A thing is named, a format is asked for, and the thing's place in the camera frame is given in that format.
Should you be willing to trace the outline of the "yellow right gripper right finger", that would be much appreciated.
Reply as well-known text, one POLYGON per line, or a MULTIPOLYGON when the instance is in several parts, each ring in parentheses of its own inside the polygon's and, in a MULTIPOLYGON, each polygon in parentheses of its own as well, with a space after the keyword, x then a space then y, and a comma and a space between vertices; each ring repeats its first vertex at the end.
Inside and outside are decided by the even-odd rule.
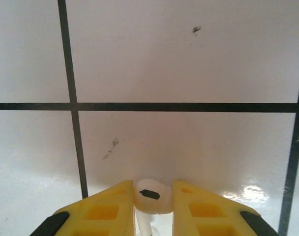
POLYGON ((173 235, 276 236, 254 209, 185 181, 173 181, 173 235))

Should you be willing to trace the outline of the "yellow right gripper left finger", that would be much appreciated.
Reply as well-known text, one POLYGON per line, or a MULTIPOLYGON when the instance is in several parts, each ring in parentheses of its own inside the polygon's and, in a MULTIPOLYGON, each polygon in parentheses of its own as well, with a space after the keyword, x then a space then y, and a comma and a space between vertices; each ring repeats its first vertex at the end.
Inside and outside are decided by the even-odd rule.
POLYGON ((32 232, 34 236, 134 236, 133 181, 122 181, 60 208, 32 232))

